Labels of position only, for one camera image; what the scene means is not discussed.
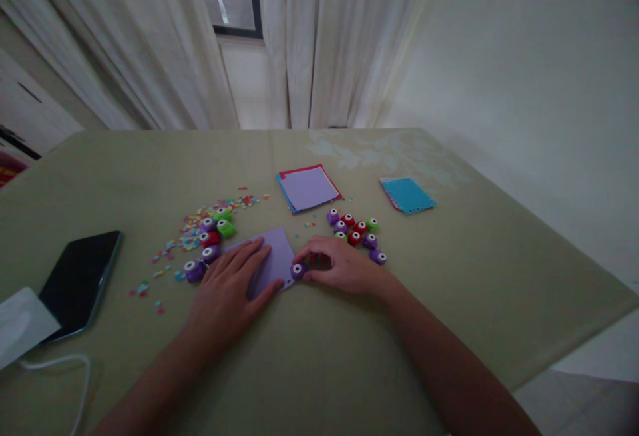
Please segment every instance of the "purple paper sheet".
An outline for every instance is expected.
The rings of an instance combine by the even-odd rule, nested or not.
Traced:
[[[253,274],[248,289],[246,290],[246,297],[249,301],[254,300],[264,288],[268,286],[271,281],[282,278],[284,280],[284,286],[280,291],[284,291],[286,288],[293,284],[293,278],[291,277],[291,261],[295,254],[293,248],[288,242],[283,228],[276,228],[270,230],[261,235],[255,235],[251,240],[255,240],[258,236],[264,237],[262,245],[269,244],[271,251],[262,262],[260,267]],[[236,243],[229,246],[226,251],[239,246],[243,242]]]
[[[322,168],[289,173],[280,184],[297,211],[313,208],[339,195]]]

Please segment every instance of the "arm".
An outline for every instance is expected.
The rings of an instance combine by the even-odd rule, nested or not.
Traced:
[[[167,415],[207,365],[222,354],[275,296],[284,281],[272,282],[252,302],[246,299],[251,276],[270,251],[262,238],[218,258],[200,283],[187,322],[175,339],[91,433],[140,435],[161,429]]]
[[[314,236],[293,263],[311,253],[329,256],[332,268],[310,270],[305,281],[371,294],[381,302],[454,436],[540,436],[499,380],[395,276],[339,238]]]

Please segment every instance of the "window frame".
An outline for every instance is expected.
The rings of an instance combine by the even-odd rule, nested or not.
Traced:
[[[246,37],[252,39],[264,39],[262,33],[262,11],[260,7],[260,0],[251,0],[253,6],[253,24],[254,30],[241,29],[235,27],[227,27],[225,25],[213,25],[213,30],[216,35],[232,35],[234,37]]]

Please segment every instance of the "table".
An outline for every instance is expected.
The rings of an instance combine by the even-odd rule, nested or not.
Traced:
[[[240,209],[235,238],[283,226],[298,250],[310,235],[329,234],[331,206],[291,216],[274,175],[317,163],[345,196],[339,209],[380,220],[387,267],[511,390],[638,305],[614,277],[422,130],[85,132],[0,192],[0,300],[26,285],[38,292],[68,241],[124,233],[94,324],[29,354],[36,361],[89,355],[95,368],[85,431],[186,317],[195,288],[172,271],[195,253],[150,262],[179,236],[184,215],[237,198],[247,186],[270,199]],[[393,176],[413,176],[437,207],[410,216],[394,210],[378,183]],[[152,280],[146,299],[128,295],[167,263],[172,270]],[[73,365],[0,372],[3,432],[65,434],[82,381]],[[170,429],[444,432],[375,302],[304,283],[280,294],[221,366],[202,376]]]

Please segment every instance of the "floor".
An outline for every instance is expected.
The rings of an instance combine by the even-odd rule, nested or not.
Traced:
[[[639,436],[636,383],[550,369],[518,389],[515,399],[544,436]]]

